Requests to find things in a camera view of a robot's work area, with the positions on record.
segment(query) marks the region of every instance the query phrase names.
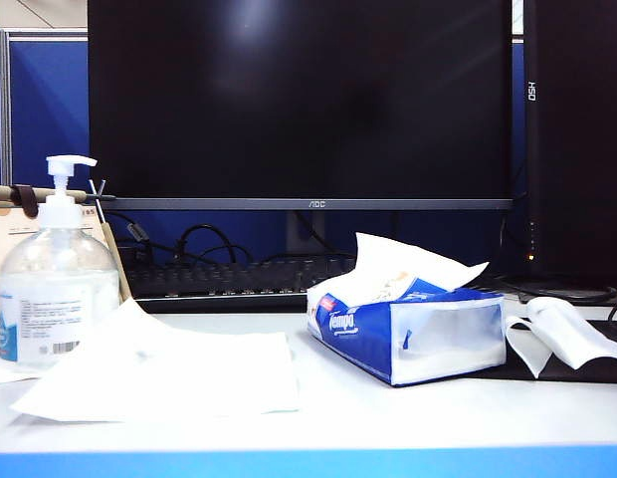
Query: tempo logo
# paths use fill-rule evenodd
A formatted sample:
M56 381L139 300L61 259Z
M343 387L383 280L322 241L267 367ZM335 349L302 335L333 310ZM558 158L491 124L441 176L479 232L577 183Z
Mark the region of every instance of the tempo logo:
M531 102L536 101L536 82L527 82L527 99Z
M357 334L357 332L359 332L359 329L355 326L354 314L330 316L328 328L331 329L336 336Z

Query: white tissue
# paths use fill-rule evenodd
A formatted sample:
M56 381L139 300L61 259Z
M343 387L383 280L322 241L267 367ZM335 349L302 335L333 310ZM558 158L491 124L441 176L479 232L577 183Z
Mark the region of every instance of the white tissue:
M552 353L573 369L581 368L592 359L617 359L617 342L594 329L566 301L551 297L532 299L527 303L527 316L529 321L507 317L506 336L535 378ZM529 331L512 329L514 324L523 324Z
M469 283L488 263L464 266L434 252L402 242L358 232L357 263L348 274L323 281L308 289L308 311L326 293L349 307L399 299L417 279L446 291Z
M283 333L170 328L132 299L12 406L61 421L191 421L298 409Z

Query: barcode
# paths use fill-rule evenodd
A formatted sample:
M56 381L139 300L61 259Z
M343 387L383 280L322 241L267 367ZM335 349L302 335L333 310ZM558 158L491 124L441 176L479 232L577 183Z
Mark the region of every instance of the barcode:
M52 353L53 354L65 354L66 352L71 351L78 344L79 344L78 341L65 342L64 344L52 344Z

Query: white pump head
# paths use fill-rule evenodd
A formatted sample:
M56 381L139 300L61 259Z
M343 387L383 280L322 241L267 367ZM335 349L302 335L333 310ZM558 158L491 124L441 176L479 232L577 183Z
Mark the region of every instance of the white pump head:
M39 207L39 224L42 228L77 229L81 227L83 210L75 204L74 197L68 196L68 178L74 176L75 164L94 166L95 159L66 154L48 156L48 173L54 176L55 193L46 197L46 202Z

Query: monitor screen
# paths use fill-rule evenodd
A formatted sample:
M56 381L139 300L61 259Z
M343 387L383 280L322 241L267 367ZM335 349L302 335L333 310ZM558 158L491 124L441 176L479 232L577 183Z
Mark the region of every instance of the monitor screen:
M89 2L93 177L129 208L505 208L511 37L509 0Z

